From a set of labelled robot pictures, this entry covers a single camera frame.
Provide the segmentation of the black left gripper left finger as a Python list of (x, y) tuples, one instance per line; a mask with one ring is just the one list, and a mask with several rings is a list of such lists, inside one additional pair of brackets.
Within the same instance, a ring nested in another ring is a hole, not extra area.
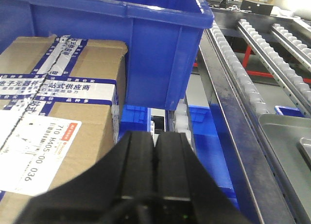
[(149, 132), (128, 131), (98, 162), (72, 180), (29, 200), (16, 224), (95, 224), (109, 208), (122, 179), (130, 149), (147, 146)]

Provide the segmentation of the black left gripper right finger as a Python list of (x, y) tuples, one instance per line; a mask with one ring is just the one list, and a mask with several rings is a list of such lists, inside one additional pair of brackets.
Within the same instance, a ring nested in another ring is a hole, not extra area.
[(173, 223), (250, 223), (205, 170), (184, 133), (162, 133), (155, 152), (157, 191), (173, 208)]

